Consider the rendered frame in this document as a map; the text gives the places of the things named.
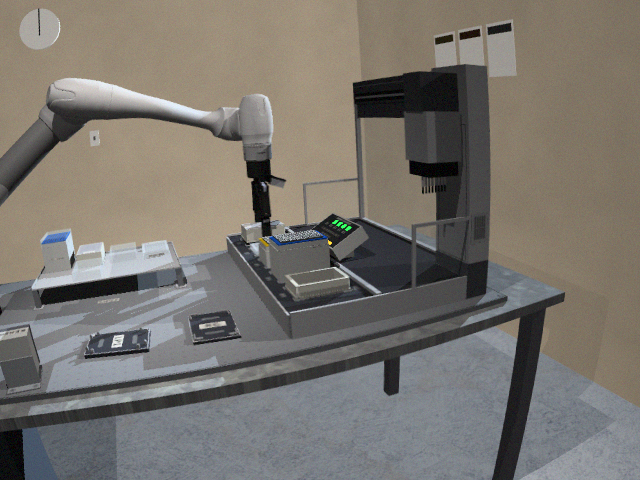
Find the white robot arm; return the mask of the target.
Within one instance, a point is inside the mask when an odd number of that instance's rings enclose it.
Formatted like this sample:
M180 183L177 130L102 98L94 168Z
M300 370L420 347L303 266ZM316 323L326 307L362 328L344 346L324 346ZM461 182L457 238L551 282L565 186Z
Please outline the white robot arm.
M100 81L65 78L49 86L38 117L0 158L0 206L60 141L90 120L148 118L195 126L214 137L242 141L244 161L272 159L272 110L260 94L244 96L239 108L205 112Z

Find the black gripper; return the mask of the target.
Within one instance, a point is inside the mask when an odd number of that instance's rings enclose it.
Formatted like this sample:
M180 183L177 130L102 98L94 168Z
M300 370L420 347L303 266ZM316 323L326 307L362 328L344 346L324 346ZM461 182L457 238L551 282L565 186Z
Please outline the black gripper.
M265 177L271 175L270 160L262 162L247 161L246 167L247 177L254 178L254 183L251 181L251 185L255 223L261 222L262 237L271 236L269 185L265 182Z

